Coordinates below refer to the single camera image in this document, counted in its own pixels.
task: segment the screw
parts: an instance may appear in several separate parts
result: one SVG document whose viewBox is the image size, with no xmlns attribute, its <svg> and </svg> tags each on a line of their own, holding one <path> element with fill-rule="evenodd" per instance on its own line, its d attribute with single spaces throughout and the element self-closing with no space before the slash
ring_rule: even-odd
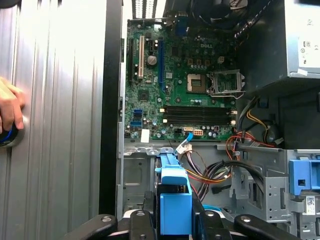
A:
<svg viewBox="0 0 320 240">
<path fill-rule="evenodd" d="M 102 218 L 102 222 L 104 222 L 104 223 L 107 223 L 107 222 L 110 222 L 112 219 L 110 218 L 110 217 L 108 217 L 108 216 L 104 216 L 103 218 Z"/>
<path fill-rule="evenodd" d="M 138 211 L 138 212 L 136 213 L 136 215 L 139 216 L 139 217 L 141 217 L 141 216 L 144 216 L 145 213 L 144 213 L 143 211 Z"/>
<path fill-rule="evenodd" d="M 215 215 L 213 211 L 206 211 L 205 214 L 209 217 L 213 217 Z"/>
<path fill-rule="evenodd" d="M 242 216 L 241 220 L 244 221 L 245 223 L 250 223 L 251 222 L 251 219 L 249 217 L 247 217 L 247 216 Z"/>
</svg>

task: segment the hand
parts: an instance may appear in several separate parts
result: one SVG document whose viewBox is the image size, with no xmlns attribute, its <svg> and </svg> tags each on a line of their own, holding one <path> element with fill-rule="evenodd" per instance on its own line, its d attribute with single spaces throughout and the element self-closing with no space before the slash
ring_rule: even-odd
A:
<svg viewBox="0 0 320 240">
<path fill-rule="evenodd" d="M 24 128 L 21 112 L 21 108 L 24 105 L 24 93 L 6 79 L 0 77 L 0 133 L 2 133 L 3 129 L 10 131 L 13 123 L 19 130 Z"/>
</svg>

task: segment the metal side panel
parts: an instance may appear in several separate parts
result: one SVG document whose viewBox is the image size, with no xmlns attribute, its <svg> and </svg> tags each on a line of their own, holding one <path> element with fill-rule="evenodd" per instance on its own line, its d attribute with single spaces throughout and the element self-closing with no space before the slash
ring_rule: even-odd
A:
<svg viewBox="0 0 320 240">
<path fill-rule="evenodd" d="M 0 76 L 25 92 L 22 142 L 0 149 L 0 240 L 56 240 L 99 211 L 106 1 L 0 10 Z"/>
</svg>

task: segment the motherboard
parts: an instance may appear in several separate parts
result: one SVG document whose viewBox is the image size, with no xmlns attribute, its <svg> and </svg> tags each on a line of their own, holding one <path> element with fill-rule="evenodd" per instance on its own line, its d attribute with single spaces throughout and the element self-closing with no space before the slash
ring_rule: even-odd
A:
<svg viewBox="0 0 320 240">
<path fill-rule="evenodd" d="M 235 55 L 231 33 L 129 22 L 125 137 L 228 139 L 242 88 Z"/>
</svg>

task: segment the power supply label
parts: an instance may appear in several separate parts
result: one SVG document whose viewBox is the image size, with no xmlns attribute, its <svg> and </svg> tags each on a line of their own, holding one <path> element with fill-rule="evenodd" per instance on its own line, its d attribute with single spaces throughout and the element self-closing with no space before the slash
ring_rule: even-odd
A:
<svg viewBox="0 0 320 240">
<path fill-rule="evenodd" d="M 305 197 L 305 213 L 306 215 L 316 215 L 316 199 L 315 196 Z"/>
<path fill-rule="evenodd" d="M 320 34 L 318 26 L 310 18 L 303 22 L 302 33 L 298 36 L 299 67 L 320 68 Z"/>
</svg>

